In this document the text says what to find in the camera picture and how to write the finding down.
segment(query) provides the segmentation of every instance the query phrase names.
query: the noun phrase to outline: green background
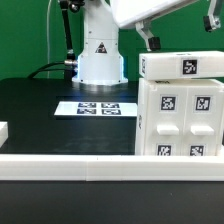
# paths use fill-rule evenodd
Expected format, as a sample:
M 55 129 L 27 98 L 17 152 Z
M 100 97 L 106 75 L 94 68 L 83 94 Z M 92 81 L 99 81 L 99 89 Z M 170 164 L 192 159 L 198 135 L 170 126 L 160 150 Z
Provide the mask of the green background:
M 47 8 L 48 0 L 1 1 L 0 79 L 26 77 L 47 63 Z M 223 51 L 224 26 L 212 33 L 204 31 L 202 18 L 208 8 L 209 2 L 200 0 L 153 21 L 152 32 L 161 39 L 161 51 Z M 83 47 L 83 13 L 69 13 L 69 16 L 78 55 Z M 51 62 L 65 59 L 65 35 L 57 0 L 52 1 L 50 12 L 50 47 Z M 131 81 L 137 80 L 138 55 L 146 52 L 144 41 L 135 30 L 120 30 L 119 51 L 125 58 L 125 75 Z M 63 75 L 57 72 L 50 77 Z

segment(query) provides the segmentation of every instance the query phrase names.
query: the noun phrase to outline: white box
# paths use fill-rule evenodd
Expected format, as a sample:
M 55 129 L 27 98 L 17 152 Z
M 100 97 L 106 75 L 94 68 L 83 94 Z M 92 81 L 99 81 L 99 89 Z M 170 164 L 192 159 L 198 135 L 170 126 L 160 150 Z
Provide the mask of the white box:
M 135 154 L 217 155 L 223 91 L 216 80 L 140 79 Z
M 224 53 L 219 51 L 140 54 L 139 73 L 147 80 L 224 76 Z
M 0 148 L 8 138 L 8 123 L 0 122 Z
M 161 17 L 197 0 L 110 0 L 112 14 L 120 28 L 134 28 L 135 23 Z

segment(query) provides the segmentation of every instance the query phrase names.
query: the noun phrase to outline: white cube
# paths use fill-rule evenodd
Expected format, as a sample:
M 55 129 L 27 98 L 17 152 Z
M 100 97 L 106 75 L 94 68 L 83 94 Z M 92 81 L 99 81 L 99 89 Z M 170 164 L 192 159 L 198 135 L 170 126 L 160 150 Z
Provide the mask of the white cube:
M 140 79 L 136 155 L 217 155 L 223 137 L 224 84 Z

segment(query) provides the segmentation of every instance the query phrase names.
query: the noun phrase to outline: triangle warning sticker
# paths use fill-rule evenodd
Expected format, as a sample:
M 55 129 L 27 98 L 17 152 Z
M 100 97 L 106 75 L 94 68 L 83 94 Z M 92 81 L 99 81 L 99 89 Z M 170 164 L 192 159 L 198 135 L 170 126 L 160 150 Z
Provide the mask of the triangle warning sticker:
M 107 54 L 107 50 L 106 50 L 103 42 L 100 43 L 100 46 L 96 49 L 95 53 Z

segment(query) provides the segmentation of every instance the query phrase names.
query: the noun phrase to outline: white ledge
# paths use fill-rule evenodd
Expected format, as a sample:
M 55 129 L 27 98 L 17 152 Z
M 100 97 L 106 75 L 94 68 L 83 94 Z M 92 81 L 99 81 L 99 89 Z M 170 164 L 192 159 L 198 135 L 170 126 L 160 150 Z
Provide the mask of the white ledge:
M 0 180 L 224 181 L 224 157 L 2 154 Z

